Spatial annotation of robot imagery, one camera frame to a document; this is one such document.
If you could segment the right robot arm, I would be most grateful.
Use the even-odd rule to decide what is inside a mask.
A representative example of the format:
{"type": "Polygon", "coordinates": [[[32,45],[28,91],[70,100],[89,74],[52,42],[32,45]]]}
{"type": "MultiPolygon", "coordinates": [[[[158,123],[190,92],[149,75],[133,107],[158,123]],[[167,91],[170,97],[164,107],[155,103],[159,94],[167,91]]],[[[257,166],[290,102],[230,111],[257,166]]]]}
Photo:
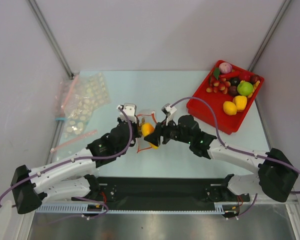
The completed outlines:
{"type": "Polygon", "coordinates": [[[223,161],[249,171],[247,175],[232,173],[225,177],[220,194],[227,201],[242,194],[265,194],[274,201],[284,203],[299,176],[286,158],[280,160],[283,156],[281,151],[273,148],[267,152],[266,156],[275,158],[275,161],[270,161],[254,150],[231,150],[216,136],[202,131],[192,115],[181,116],[178,122],[158,122],[155,126],[145,123],[141,133],[153,148],[173,140],[188,144],[190,151],[198,157],[223,161]]]}

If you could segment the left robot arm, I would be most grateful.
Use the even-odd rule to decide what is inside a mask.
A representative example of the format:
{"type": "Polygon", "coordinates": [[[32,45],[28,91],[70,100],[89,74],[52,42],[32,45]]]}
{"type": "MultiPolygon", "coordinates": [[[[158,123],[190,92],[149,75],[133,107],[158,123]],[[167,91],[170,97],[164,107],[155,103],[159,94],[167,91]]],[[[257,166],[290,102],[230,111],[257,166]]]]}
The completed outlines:
{"type": "Polygon", "coordinates": [[[48,200],[97,199],[100,185],[88,171],[124,155],[139,138],[138,127],[137,117],[129,120],[119,118],[115,128],[70,158],[32,169],[26,165],[17,167],[10,185],[17,213],[30,213],[48,200]]]}

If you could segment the clear zip bag orange zipper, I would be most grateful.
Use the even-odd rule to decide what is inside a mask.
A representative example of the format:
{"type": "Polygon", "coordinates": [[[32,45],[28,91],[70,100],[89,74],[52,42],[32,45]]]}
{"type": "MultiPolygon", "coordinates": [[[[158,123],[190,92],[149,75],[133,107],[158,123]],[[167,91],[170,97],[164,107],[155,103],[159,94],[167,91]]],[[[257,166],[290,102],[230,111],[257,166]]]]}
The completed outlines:
{"type": "MultiPolygon", "coordinates": [[[[156,112],[154,110],[145,109],[139,112],[136,117],[138,120],[141,120],[142,117],[145,118],[145,123],[150,123],[154,128],[157,124],[156,120],[156,112]]],[[[143,136],[139,137],[137,140],[137,151],[136,153],[140,153],[142,151],[153,149],[150,147],[150,145],[147,143],[147,141],[144,140],[143,136]]]]}

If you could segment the orange yellow mango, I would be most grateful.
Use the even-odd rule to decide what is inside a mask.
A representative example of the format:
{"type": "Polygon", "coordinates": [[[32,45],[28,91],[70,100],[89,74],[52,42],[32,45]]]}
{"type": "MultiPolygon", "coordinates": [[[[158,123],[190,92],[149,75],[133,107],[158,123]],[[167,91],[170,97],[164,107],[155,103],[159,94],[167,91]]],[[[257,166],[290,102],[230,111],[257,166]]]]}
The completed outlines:
{"type": "MultiPolygon", "coordinates": [[[[141,126],[141,134],[143,136],[143,139],[146,141],[146,137],[150,134],[152,134],[153,132],[155,131],[155,128],[153,127],[153,125],[151,125],[150,123],[144,123],[142,126],[141,126]]],[[[153,149],[158,149],[159,147],[150,143],[150,142],[147,142],[149,144],[149,146],[153,149]]]]}

